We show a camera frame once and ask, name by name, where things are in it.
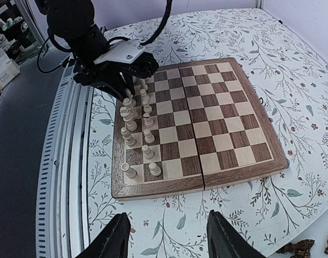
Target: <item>floral tablecloth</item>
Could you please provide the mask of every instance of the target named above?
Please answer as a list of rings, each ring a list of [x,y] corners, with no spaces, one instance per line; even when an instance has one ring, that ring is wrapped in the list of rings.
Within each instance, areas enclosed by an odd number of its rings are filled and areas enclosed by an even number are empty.
[[[105,36],[145,41],[159,22]],[[236,58],[264,100],[290,167],[228,188],[118,202],[111,198],[115,99],[96,90],[88,168],[91,240],[116,213],[126,212],[129,257],[208,257],[206,223],[214,209],[268,256],[328,207],[328,65],[302,39],[263,10],[230,9],[174,15],[147,49],[161,66]]]

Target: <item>wall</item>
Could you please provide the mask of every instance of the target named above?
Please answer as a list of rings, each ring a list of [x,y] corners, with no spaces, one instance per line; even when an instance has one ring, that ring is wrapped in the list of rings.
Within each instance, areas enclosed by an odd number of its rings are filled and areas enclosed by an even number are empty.
[[[47,22],[34,0],[28,0],[40,30],[47,37]],[[143,20],[162,17],[166,0],[92,0],[95,22],[108,30]],[[172,14],[228,8],[254,8],[256,0],[173,0]]]
[[[264,10],[282,20],[328,63],[328,0],[265,0]]]

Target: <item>folding chessboard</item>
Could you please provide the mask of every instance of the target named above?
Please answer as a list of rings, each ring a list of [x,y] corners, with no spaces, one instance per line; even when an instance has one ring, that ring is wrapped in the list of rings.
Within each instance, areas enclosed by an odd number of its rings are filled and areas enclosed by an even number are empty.
[[[249,80],[235,59],[195,61],[161,67],[147,80],[153,144],[144,141],[143,119],[135,120],[134,147],[121,136],[125,126],[116,105],[112,196],[142,199],[222,187],[279,173],[287,160]],[[135,84],[141,107],[140,84]],[[142,146],[155,152],[146,160]],[[129,179],[124,162],[137,171]],[[162,169],[152,176],[149,163]]]

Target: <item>white chess piece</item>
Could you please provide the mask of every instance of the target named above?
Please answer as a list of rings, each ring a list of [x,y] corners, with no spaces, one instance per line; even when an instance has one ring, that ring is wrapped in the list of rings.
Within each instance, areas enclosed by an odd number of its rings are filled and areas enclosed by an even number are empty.
[[[130,114],[130,111],[125,107],[121,107],[120,109],[121,117],[123,118],[124,122],[127,124],[127,128],[133,132],[137,129],[136,122],[132,119],[132,115]]]
[[[152,113],[153,110],[152,110],[152,107],[149,105],[148,101],[143,101],[142,105],[143,105],[143,111],[145,113],[148,113],[148,114]]]
[[[125,92],[126,92],[127,97],[132,100],[133,106],[136,106],[136,101],[135,101],[135,99],[133,99],[134,95],[130,92],[129,89],[126,89]]]
[[[142,152],[143,152],[143,156],[145,157],[145,159],[150,160],[154,157],[154,151],[152,151],[148,145],[144,145],[142,146]]]
[[[132,137],[132,134],[130,133],[130,131],[128,129],[126,129],[125,127],[122,127],[121,134],[122,134],[123,139],[125,139],[126,144],[129,147],[134,147],[136,145],[136,140],[134,137]]]
[[[143,114],[144,125],[147,128],[154,126],[154,121],[148,113]]]
[[[147,92],[144,89],[140,90],[140,95],[141,95],[141,100],[142,101],[148,101],[149,102],[150,97],[147,95]]]
[[[137,175],[137,172],[134,168],[131,168],[128,163],[123,163],[121,165],[121,170],[126,174],[130,179],[134,179]]]
[[[155,138],[150,130],[148,130],[148,129],[144,130],[143,134],[144,134],[144,140],[148,144],[152,144],[155,141]]]
[[[162,170],[160,169],[160,167],[158,165],[156,165],[155,163],[149,164],[149,171],[154,176],[160,176],[160,174],[162,173]]]
[[[139,114],[134,110],[133,102],[130,98],[125,98],[123,100],[123,105],[130,111],[133,120],[139,117]]]
[[[146,80],[145,79],[140,79],[140,83],[141,83],[141,89],[144,89],[145,91],[148,91],[148,85],[146,84]]]

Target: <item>wooden chessboard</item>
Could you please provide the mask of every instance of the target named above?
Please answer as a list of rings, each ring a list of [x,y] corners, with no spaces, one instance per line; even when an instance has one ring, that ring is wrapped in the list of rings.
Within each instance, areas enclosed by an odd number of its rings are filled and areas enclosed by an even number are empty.
[[[112,196],[142,199],[222,187],[279,173],[287,160],[249,80],[235,59],[195,61],[161,67],[147,80],[155,137],[148,144],[155,157],[148,161],[143,119],[132,132],[137,144],[128,147],[125,126],[116,105]],[[140,84],[135,84],[139,114]],[[130,164],[138,175],[127,178],[120,169]],[[162,169],[159,177],[149,163]]]

